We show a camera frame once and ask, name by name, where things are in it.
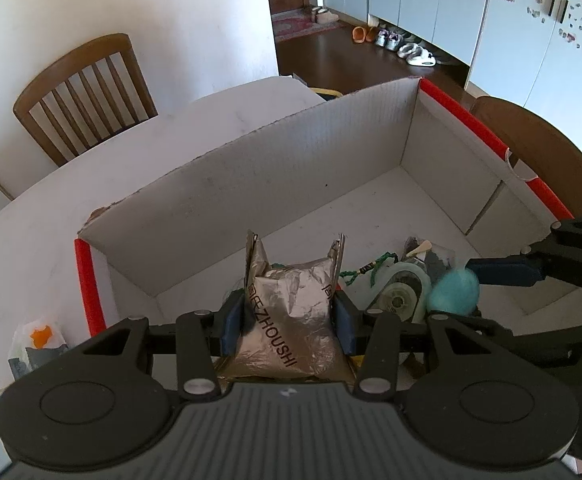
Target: gray ribbed panel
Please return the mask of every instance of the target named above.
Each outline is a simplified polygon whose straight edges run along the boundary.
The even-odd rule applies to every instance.
[[[296,391],[289,394],[289,389]],[[192,404],[155,447],[113,468],[55,473],[17,464],[4,480],[567,480],[560,462],[496,473],[449,462],[414,439],[388,404],[354,399],[342,384],[236,384]]]

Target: open box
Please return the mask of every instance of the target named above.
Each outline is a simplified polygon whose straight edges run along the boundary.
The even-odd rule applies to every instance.
[[[243,284],[248,229],[264,238],[271,262],[287,264],[324,257],[344,233],[342,269],[399,253],[410,235],[452,249],[459,265],[519,253],[570,213],[539,178],[516,176],[506,154],[490,130],[419,78],[264,126],[89,220],[76,254],[90,332],[124,317],[160,324],[218,310]],[[573,290],[551,279],[482,286],[478,306],[514,328]],[[347,293],[365,308],[376,290]]]

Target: brown chair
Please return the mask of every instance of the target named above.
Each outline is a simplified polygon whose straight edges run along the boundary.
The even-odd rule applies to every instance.
[[[573,216],[582,216],[582,152],[561,131],[519,105],[490,96],[479,97],[471,114],[531,168]]]
[[[111,59],[117,53],[121,56],[143,110],[136,110],[133,107],[132,98]],[[106,67],[108,67],[110,74],[106,74],[106,70],[104,70],[104,73],[107,77],[110,75],[117,89],[115,97],[115,90],[112,91],[113,85],[111,85],[112,88],[109,88],[100,68],[97,66],[97,62],[102,60],[106,61]],[[88,67],[90,67],[98,82],[101,91],[100,97],[98,97],[93,86],[89,83],[87,75],[85,75],[85,70]],[[73,78],[74,83],[72,83],[69,79],[72,76],[77,76],[81,84],[78,84],[78,80],[75,77]],[[53,96],[55,103],[51,100],[50,95]],[[120,100],[124,104],[123,107],[119,106]],[[135,96],[133,96],[133,100],[138,104]],[[71,112],[70,108],[73,108],[73,105],[74,111],[77,110],[78,114]],[[87,107],[92,107],[91,113],[87,110]],[[52,130],[48,127],[47,130],[51,136],[45,132],[39,121],[34,118],[32,112],[39,114],[40,118],[43,118],[43,116],[48,118]],[[65,153],[71,152],[73,156],[78,156],[80,152],[88,150],[106,140],[106,138],[158,114],[133,53],[131,40],[126,34],[109,34],[95,38],[62,56],[29,83],[13,105],[13,113],[58,166],[66,164],[68,160],[62,154],[62,151],[58,149],[56,143],[63,144],[66,147],[63,150]],[[73,139],[69,138],[58,121],[61,116],[66,120],[65,126],[66,124],[70,126],[74,134]],[[76,118],[78,118],[82,127],[79,126]],[[83,129],[90,133],[90,140],[87,140]]]

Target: round table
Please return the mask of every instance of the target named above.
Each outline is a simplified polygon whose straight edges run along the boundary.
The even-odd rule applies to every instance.
[[[91,212],[194,158],[323,100],[272,77],[149,119],[65,164],[0,212],[0,389],[19,324],[55,319],[69,346],[88,338],[73,241]]]

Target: cabinet handle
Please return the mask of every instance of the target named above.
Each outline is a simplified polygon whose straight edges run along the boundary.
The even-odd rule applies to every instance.
[[[562,17],[560,18],[560,23],[564,23],[564,16],[566,16],[568,7],[568,0],[564,0],[564,10],[562,10]]]
[[[549,17],[551,17],[553,13],[553,7],[555,6],[555,0],[551,0],[551,9],[549,9]]]

